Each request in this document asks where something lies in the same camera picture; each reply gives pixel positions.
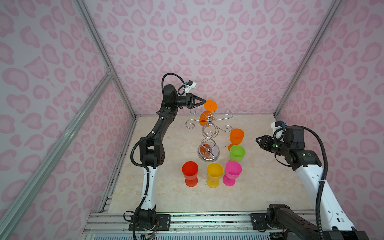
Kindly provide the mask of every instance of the red plastic cup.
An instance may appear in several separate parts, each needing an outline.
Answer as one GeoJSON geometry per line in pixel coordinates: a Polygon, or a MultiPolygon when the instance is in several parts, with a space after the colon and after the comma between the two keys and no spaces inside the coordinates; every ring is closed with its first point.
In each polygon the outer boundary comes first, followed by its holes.
{"type": "Polygon", "coordinates": [[[197,185],[197,173],[199,171],[199,166],[197,163],[189,161],[184,163],[182,168],[184,177],[185,177],[185,184],[188,187],[194,187],[197,185]]]}
{"type": "Polygon", "coordinates": [[[223,183],[232,187],[236,184],[236,178],[238,178],[243,171],[241,164],[237,161],[229,161],[225,165],[225,176],[223,177],[223,183]]]}

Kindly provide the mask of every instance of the orange plastic cup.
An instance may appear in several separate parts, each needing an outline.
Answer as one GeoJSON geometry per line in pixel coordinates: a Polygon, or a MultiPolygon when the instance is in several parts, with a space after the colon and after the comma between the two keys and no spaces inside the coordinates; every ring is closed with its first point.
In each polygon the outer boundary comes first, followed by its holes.
{"type": "Polygon", "coordinates": [[[231,147],[232,147],[233,145],[235,145],[235,144],[230,144],[230,145],[228,146],[228,151],[231,151],[231,147]]]}
{"type": "Polygon", "coordinates": [[[205,152],[207,152],[207,149],[211,148],[208,144],[203,144],[200,146],[200,152],[203,155],[205,152]]]}
{"type": "Polygon", "coordinates": [[[210,111],[204,111],[204,113],[202,113],[202,114],[200,115],[200,121],[205,121],[205,122],[199,122],[201,126],[204,126],[204,125],[207,123],[209,115],[212,116],[212,112],[210,112],[210,111]]]}
{"type": "Polygon", "coordinates": [[[231,131],[231,135],[229,137],[231,140],[231,143],[234,145],[239,145],[243,139],[244,139],[244,131],[241,130],[240,128],[235,128],[231,131]]]}
{"type": "Polygon", "coordinates": [[[212,100],[207,100],[204,103],[204,107],[206,110],[214,112],[217,109],[217,103],[215,101],[212,101],[212,100]]]}
{"type": "Polygon", "coordinates": [[[185,177],[185,184],[188,187],[194,187],[197,185],[197,173],[199,171],[199,166],[197,163],[189,161],[184,163],[182,168],[184,177],[185,177]]]}

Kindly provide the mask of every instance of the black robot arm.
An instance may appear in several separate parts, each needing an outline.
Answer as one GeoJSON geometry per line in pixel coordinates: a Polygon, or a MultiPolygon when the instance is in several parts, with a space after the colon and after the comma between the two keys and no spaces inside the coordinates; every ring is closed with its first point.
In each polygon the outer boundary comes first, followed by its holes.
{"type": "Polygon", "coordinates": [[[165,152],[162,140],[164,135],[177,115],[178,108],[192,108],[205,103],[205,100],[187,93],[186,96],[178,96],[173,85],[165,85],[163,101],[160,110],[157,111],[159,119],[152,131],[147,135],[152,136],[140,143],[140,160],[143,165],[156,169],[164,162],[165,152]]]}
{"type": "Polygon", "coordinates": [[[316,225],[295,214],[287,205],[271,204],[267,209],[266,223],[271,227],[280,224],[301,240],[368,240],[364,231],[357,231],[353,223],[343,212],[329,184],[326,181],[328,162],[324,145],[320,137],[303,126],[283,127],[282,138],[264,135],[256,138],[258,145],[268,152],[284,156],[287,163],[296,172],[308,192],[315,208],[316,225]],[[319,141],[323,155],[324,169],[314,151],[305,150],[304,130],[309,131],[319,141]]]}

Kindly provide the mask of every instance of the black cable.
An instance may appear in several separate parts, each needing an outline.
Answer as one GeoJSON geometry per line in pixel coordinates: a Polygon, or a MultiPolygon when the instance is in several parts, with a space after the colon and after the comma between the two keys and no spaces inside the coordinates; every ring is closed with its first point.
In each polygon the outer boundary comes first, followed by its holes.
{"type": "Polygon", "coordinates": [[[308,132],[313,134],[313,136],[315,136],[315,138],[317,139],[317,141],[320,144],[321,154],[323,156],[323,161],[324,161],[324,170],[323,170],[323,174],[321,175],[321,180],[319,183],[319,190],[317,191],[316,204],[315,204],[315,214],[316,214],[316,225],[317,225],[318,232],[319,232],[319,238],[320,238],[320,240],[324,240],[325,238],[324,238],[324,233],[323,233],[323,226],[321,225],[320,207],[321,207],[321,196],[323,194],[323,189],[324,189],[324,184],[325,184],[325,178],[327,177],[327,173],[328,173],[327,155],[325,153],[325,148],[324,148],[323,142],[321,141],[320,137],[314,131],[312,131],[311,129],[309,129],[307,127],[299,126],[299,125],[293,125],[293,127],[301,127],[302,129],[307,130],[308,132]]]}
{"type": "Polygon", "coordinates": [[[280,136],[279,138],[276,138],[276,134],[277,134],[278,132],[280,132],[281,130],[284,130],[284,127],[279,128],[278,130],[276,130],[276,131],[273,133],[273,139],[275,139],[276,141],[280,141],[280,140],[282,140],[283,137],[284,137],[284,135],[283,135],[283,133],[282,133],[281,136],[280,136]]]}
{"type": "Polygon", "coordinates": [[[125,211],[125,212],[123,213],[122,217],[124,218],[125,221],[129,222],[129,220],[127,220],[127,219],[125,218],[125,214],[126,214],[127,212],[130,212],[130,213],[133,213],[133,214],[135,214],[135,212],[134,212],[134,211],[129,211],[129,210],[128,210],[128,211],[125,211]]]}
{"type": "Polygon", "coordinates": [[[133,213],[133,226],[132,226],[132,235],[133,235],[133,238],[134,240],[137,240],[136,238],[136,233],[135,233],[135,228],[136,228],[136,217],[137,215],[139,214],[139,211],[140,211],[140,208],[141,206],[143,205],[144,201],[145,201],[145,198],[146,198],[146,195],[148,193],[148,188],[149,188],[149,168],[144,165],[144,164],[139,164],[137,162],[135,162],[135,160],[133,159],[133,154],[135,153],[135,150],[136,148],[138,147],[138,145],[140,145],[142,142],[150,139],[151,137],[153,137],[155,134],[154,133],[150,133],[147,137],[145,138],[142,138],[140,139],[132,148],[132,151],[131,151],[131,162],[133,163],[133,165],[135,166],[138,166],[138,167],[143,167],[147,170],[147,185],[146,185],[146,189],[145,189],[145,192],[144,192],[144,197],[141,199],[141,202],[139,204],[139,206],[136,208],[135,212],[133,213]]]}
{"type": "Polygon", "coordinates": [[[177,90],[177,94],[178,94],[178,95],[182,96],[182,95],[185,93],[185,90],[184,90],[182,93],[180,93],[180,89],[182,89],[182,88],[184,88],[184,87],[185,87],[184,85],[181,85],[181,86],[179,87],[179,89],[177,90]]]}
{"type": "Polygon", "coordinates": [[[259,232],[265,232],[265,231],[266,231],[266,228],[267,228],[266,220],[263,220],[263,221],[260,221],[260,222],[256,222],[256,230],[258,230],[259,232]],[[264,229],[264,230],[259,230],[259,228],[257,227],[257,225],[258,225],[259,223],[262,223],[262,222],[265,223],[265,229],[264,229]]]}
{"type": "Polygon", "coordinates": [[[285,227],[285,231],[284,231],[284,228],[283,228],[283,240],[287,240],[288,238],[288,233],[292,232],[291,230],[289,230],[287,227],[285,227]]]}
{"type": "Polygon", "coordinates": [[[165,79],[165,77],[166,76],[168,76],[168,75],[174,75],[174,76],[176,76],[176,77],[178,77],[180,80],[181,80],[181,82],[183,83],[183,85],[185,85],[185,82],[184,82],[184,80],[179,76],[179,75],[177,75],[176,73],[166,73],[164,76],[163,76],[163,78],[161,79],[161,93],[164,95],[164,79],[165,79]]]}
{"type": "Polygon", "coordinates": [[[280,161],[276,158],[276,154],[275,154],[275,159],[276,159],[279,163],[283,164],[283,165],[286,166],[286,167],[290,167],[290,166],[291,166],[291,165],[287,165],[287,164],[284,164],[284,163],[280,162],[280,161]]]}
{"type": "Polygon", "coordinates": [[[157,225],[157,227],[150,235],[154,234],[159,229],[160,223],[158,221],[156,221],[155,224],[157,225]]]}

